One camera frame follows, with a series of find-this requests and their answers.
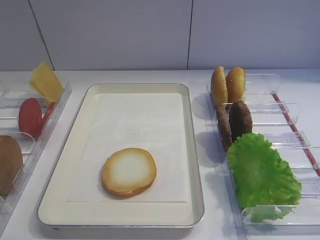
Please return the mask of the brown meat patty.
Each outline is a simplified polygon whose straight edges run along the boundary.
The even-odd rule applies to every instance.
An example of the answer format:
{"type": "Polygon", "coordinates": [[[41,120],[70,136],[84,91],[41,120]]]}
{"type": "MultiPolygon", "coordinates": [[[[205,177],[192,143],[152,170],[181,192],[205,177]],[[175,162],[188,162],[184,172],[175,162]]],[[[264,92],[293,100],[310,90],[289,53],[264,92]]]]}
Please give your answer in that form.
{"type": "Polygon", "coordinates": [[[216,116],[221,132],[223,149],[227,152],[228,148],[233,144],[233,141],[229,118],[224,105],[218,105],[216,107],[216,116]]]}
{"type": "Polygon", "coordinates": [[[229,111],[229,125],[232,142],[235,142],[237,137],[252,132],[253,121],[251,112],[242,100],[232,104],[229,111]]]}

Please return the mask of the clear acrylic left rack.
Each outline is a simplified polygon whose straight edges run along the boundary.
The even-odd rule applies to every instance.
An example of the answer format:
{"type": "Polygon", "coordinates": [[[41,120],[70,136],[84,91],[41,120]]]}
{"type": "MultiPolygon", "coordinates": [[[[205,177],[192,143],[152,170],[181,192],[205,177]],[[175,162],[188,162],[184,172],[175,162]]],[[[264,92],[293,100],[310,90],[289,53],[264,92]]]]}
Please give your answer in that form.
{"type": "Polygon", "coordinates": [[[42,96],[32,91],[9,91],[0,92],[0,134],[8,135],[17,140],[23,155],[23,164],[13,181],[13,188],[8,196],[0,198],[0,226],[4,227],[9,221],[16,205],[25,189],[27,182],[55,128],[64,107],[72,93],[71,84],[68,82],[53,108],[42,133],[38,139],[31,136],[26,137],[19,130],[18,116],[22,103],[29,98],[36,98],[41,106],[42,113],[45,113],[47,106],[42,96]]]}

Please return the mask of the toasted bun slice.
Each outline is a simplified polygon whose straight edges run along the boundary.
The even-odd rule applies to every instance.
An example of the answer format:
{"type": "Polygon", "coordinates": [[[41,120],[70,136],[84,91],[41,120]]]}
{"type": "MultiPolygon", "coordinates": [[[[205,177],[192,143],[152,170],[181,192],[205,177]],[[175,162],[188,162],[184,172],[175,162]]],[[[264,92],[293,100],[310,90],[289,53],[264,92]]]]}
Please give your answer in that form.
{"type": "Polygon", "coordinates": [[[151,187],[157,166],[149,151],[125,148],[113,153],[102,167],[101,183],[112,196],[129,198],[151,187]]]}

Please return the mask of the yellow cheese slice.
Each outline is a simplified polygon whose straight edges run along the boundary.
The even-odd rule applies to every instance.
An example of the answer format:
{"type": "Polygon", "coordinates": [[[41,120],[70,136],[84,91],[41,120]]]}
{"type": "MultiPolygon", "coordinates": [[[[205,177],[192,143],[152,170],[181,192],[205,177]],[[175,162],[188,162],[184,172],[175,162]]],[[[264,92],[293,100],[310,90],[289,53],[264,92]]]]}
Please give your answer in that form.
{"type": "Polygon", "coordinates": [[[64,88],[59,79],[44,61],[32,71],[29,85],[44,97],[47,106],[52,102],[56,103],[64,92],[64,88]]]}

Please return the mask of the thin red tomato slice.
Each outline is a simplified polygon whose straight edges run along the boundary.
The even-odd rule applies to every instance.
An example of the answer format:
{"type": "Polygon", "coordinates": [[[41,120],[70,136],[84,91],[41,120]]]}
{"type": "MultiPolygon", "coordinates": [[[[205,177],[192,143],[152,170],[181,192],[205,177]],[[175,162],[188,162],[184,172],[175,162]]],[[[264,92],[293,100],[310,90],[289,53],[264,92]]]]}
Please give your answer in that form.
{"type": "Polygon", "coordinates": [[[48,119],[50,118],[54,108],[56,106],[56,102],[51,102],[49,107],[47,108],[43,118],[42,118],[42,122],[41,122],[41,131],[43,131],[48,119]]]}

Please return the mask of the green lettuce leaf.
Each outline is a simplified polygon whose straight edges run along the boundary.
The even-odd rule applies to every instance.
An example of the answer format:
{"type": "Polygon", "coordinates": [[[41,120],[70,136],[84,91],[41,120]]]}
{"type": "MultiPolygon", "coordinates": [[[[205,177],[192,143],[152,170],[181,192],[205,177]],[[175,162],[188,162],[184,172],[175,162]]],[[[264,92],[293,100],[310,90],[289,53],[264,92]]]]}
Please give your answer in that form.
{"type": "Polygon", "coordinates": [[[262,134],[238,136],[228,148],[227,159],[239,206],[243,210],[257,208],[252,222],[283,219],[299,204],[302,184],[262,134]]]}

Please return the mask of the brown-faced bun slice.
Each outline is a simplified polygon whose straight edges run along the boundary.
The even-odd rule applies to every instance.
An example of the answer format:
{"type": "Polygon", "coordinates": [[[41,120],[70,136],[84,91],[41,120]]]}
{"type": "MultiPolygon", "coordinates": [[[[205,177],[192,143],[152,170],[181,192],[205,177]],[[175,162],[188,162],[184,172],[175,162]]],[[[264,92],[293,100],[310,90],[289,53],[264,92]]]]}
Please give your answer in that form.
{"type": "Polygon", "coordinates": [[[0,195],[7,196],[13,186],[23,155],[18,142],[9,135],[0,136],[0,195]]]}

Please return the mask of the sesame bun slice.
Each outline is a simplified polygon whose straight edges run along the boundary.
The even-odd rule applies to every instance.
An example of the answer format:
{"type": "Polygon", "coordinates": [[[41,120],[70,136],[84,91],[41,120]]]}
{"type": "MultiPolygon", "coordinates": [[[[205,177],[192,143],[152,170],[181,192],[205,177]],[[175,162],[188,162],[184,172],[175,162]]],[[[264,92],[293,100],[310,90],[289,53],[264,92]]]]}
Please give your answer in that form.
{"type": "Polygon", "coordinates": [[[234,67],[225,77],[228,92],[228,102],[234,103],[242,100],[245,92],[246,74],[241,67],[234,67]]]}
{"type": "Polygon", "coordinates": [[[211,77],[210,92],[212,100],[216,106],[220,106],[228,102],[225,68],[223,66],[218,66],[214,70],[211,77]]]}

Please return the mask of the clear acrylic rack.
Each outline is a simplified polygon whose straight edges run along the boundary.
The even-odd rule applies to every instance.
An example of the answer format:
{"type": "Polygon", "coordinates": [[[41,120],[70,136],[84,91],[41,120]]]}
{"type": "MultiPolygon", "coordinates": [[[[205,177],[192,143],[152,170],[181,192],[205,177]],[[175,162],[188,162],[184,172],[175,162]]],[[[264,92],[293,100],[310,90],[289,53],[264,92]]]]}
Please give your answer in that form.
{"type": "Polygon", "coordinates": [[[205,80],[209,126],[226,183],[234,240],[320,237],[320,149],[297,128],[277,74],[248,73],[244,92],[216,106],[205,80]]]}
{"type": "Polygon", "coordinates": [[[13,188],[8,196],[0,198],[0,226],[4,227],[9,221],[16,205],[25,189],[27,182],[55,128],[64,107],[72,93],[71,84],[68,82],[53,108],[42,133],[38,139],[31,136],[26,137],[19,130],[18,116],[22,103],[29,98],[36,98],[41,106],[42,113],[45,113],[47,106],[42,96],[32,91],[9,91],[0,92],[0,134],[8,135],[17,140],[23,155],[23,164],[13,181],[13,188]]]}

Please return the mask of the clear acrylic right rack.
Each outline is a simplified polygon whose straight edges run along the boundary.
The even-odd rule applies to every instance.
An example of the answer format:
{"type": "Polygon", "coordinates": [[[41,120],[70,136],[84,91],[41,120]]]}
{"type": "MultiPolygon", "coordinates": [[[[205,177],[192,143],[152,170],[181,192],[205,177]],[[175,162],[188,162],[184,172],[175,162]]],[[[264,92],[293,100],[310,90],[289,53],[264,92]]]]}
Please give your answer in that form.
{"type": "Polygon", "coordinates": [[[205,80],[209,126],[226,183],[234,240],[320,237],[320,149],[297,128],[277,74],[248,73],[244,92],[216,106],[205,80]]]}

